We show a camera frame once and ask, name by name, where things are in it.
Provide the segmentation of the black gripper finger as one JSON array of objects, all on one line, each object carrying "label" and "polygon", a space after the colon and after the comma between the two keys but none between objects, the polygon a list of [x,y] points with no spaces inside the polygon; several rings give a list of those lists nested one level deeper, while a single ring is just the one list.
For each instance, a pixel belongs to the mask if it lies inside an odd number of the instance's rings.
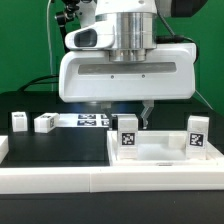
[{"label": "black gripper finger", "polygon": [[139,117],[139,124],[141,129],[146,129],[148,127],[148,117],[150,116],[153,108],[154,108],[154,101],[147,100],[142,102],[143,110]]},{"label": "black gripper finger", "polygon": [[109,129],[116,130],[118,125],[118,119],[116,115],[111,112],[112,104],[110,102],[102,102],[101,109],[109,120]]}]

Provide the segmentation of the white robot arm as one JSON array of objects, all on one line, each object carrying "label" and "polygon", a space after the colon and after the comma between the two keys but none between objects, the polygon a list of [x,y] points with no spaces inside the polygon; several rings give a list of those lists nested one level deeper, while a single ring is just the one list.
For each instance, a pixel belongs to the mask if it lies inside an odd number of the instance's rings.
[{"label": "white robot arm", "polygon": [[188,99],[195,92],[197,44],[155,22],[192,17],[208,0],[97,0],[81,3],[81,28],[68,33],[59,72],[65,102],[140,101],[141,126],[156,100]]}]

